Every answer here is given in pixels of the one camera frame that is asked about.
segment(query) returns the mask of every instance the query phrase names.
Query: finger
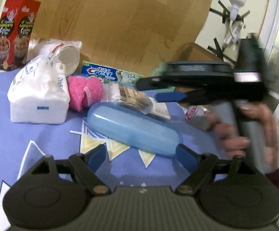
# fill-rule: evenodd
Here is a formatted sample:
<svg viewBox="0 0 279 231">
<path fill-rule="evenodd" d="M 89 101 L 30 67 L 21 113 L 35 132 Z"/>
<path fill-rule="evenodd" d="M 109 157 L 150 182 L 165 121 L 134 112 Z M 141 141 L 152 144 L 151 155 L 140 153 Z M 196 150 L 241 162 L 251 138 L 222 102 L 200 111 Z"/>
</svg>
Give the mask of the finger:
<svg viewBox="0 0 279 231">
<path fill-rule="evenodd" d="M 255 119 L 261 122 L 264 128 L 264 135 L 266 138 L 266 145 L 272 146 L 272 134 L 275 121 L 271 110 L 263 103 L 246 103 L 241 106 L 241 111 L 250 119 Z"/>
<path fill-rule="evenodd" d="M 227 155 L 232 159 L 234 156 L 245 156 L 246 154 L 243 150 L 234 150 L 227 152 Z"/>
<path fill-rule="evenodd" d="M 207 112 L 205 117 L 207 117 L 207 119 L 210 121 L 210 126 L 214 126 L 215 124 L 217 124 L 219 122 L 219 119 L 218 119 L 216 113 L 214 113 L 214 112 Z"/>
<path fill-rule="evenodd" d="M 213 127 L 213 130 L 220 138 L 231 137 L 236 132 L 235 127 L 233 125 L 227 124 L 227 123 L 216 124 Z"/>
<path fill-rule="evenodd" d="M 234 151 L 247 148 L 250 141 L 246 137 L 230 137 L 225 140 L 221 140 L 221 145 L 225 151 Z"/>
</svg>

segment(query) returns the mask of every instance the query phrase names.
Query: gray handle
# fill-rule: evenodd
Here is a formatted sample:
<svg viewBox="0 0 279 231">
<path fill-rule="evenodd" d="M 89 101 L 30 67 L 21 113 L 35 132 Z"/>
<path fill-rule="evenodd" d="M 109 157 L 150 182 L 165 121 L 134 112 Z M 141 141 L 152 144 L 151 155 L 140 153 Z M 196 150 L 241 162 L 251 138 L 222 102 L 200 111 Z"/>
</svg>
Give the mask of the gray handle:
<svg viewBox="0 0 279 231">
<path fill-rule="evenodd" d="M 235 104 L 239 107 L 242 103 L 247 101 L 239 100 L 235 101 Z M 233 107 L 230 102 L 218 101 L 213 103 L 212 110 L 217 114 L 222 123 L 229 123 L 237 126 L 236 116 L 234 114 Z M 262 127 L 257 121 L 239 121 L 240 133 L 235 133 L 235 136 L 245 136 L 251 143 L 248 148 L 245 149 L 247 160 L 255 166 L 261 173 L 271 172 L 271 167 L 266 163 L 264 155 L 265 138 Z"/>
</svg>

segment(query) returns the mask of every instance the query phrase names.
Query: plastic bag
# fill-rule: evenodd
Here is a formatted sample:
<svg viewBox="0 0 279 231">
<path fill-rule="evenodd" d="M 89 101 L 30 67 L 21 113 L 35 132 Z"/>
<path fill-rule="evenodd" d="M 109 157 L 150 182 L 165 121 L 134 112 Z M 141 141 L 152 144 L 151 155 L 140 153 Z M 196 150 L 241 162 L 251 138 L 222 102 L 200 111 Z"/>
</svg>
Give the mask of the plastic bag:
<svg viewBox="0 0 279 231">
<path fill-rule="evenodd" d="M 66 76 L 71 75 L 80 61 L 81 41 L 49 39 L 41 41 L 28 52 L 27 60 L 38 55 L 55 55 L 66 66 Z"/>
<path fill-rule="evenodd" d="M 8 90 L 12 122 L 60 124 L 69 108 L 66 67 L 55 55 L 37 56 L 17 73 Z"/>
<path fill-rule="evenodd" d="M 141 91 L 123 86 L 119 83 L 103 85 L 102 102 L 115 102 L 125 107 L 141 111 L 143 114 L 151 112 L 153 104 L 150 98 Z"/>
<path fill-rule="evenodd" d="M 148 116 L 156 118 L 158 120 L 170 120 L 171 115 L 168 112 L 168 108 L 165 102 L 157 102 L 154 98 L 149 97 L 152 102 L 152 110 Z"/>
</svg>

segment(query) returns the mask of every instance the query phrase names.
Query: screw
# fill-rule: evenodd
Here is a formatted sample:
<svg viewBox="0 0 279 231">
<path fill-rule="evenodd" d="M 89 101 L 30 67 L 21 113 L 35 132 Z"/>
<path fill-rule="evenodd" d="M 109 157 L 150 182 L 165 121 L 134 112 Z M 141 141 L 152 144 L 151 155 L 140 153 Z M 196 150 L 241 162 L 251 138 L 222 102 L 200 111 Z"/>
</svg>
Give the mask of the screw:
<svg viewBox="0 0 279 231">
<path fill-rule="evenodd" d="M 109 191 L 109 188 L 105 185 L 98 185 L 93 188 L 93 191 L 96 194 L 106 194 Z"/>
<path fill-rule="evenodd" d="M 181 194 L 190 194 L 191 192 L 193 192 L 193 188 L 189 185 L 181 185 L 179 186 L 178 191 Z"/>
</svg>

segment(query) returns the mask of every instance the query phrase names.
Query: blue plastic case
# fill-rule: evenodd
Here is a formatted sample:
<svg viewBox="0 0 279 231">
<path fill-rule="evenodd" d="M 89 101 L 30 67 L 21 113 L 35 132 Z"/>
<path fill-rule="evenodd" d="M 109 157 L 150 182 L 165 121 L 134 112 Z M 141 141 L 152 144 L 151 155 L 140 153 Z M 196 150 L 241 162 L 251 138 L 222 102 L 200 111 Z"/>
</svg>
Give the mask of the blue plastic case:
<svg viewBox="0 0 279 231">
<path fill-rule="evenodd" d="M 111 102 L 99 102 L 88 111 L 88 126 L 110 139 L 164 157 L 173 157 L 182 135 L 169 123 Z"/>
</svg>

